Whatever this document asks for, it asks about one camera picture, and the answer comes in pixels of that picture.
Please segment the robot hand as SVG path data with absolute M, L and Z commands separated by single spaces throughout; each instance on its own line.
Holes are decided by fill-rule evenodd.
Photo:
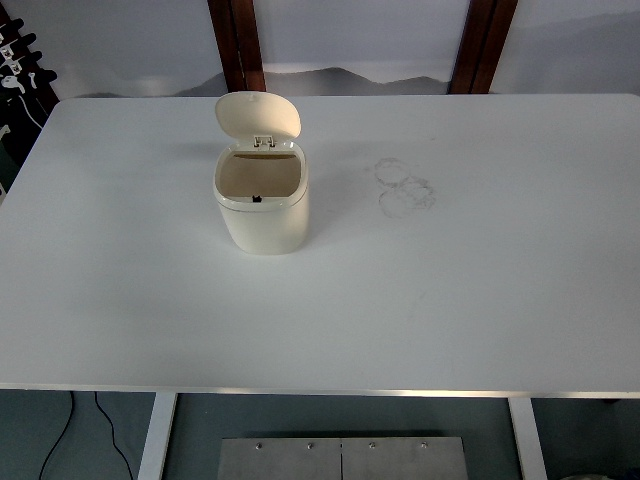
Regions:
M 40 66 L 42 53 L 31 50 L 37 36 L 22 34 L 23 26 L 21 18 L 1 15 L 1 91 L 34 99 L 50 113 L 59 102 L 52 87 L 58 76 L 55 71 Z

